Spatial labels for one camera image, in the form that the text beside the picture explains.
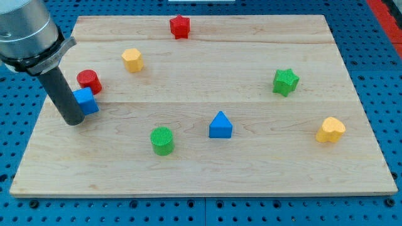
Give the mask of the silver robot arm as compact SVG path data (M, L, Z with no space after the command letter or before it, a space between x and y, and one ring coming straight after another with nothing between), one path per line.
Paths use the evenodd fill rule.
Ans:
M47 73L74 45L75 38L64 37L42 0L1 0L1 61L10 69Z

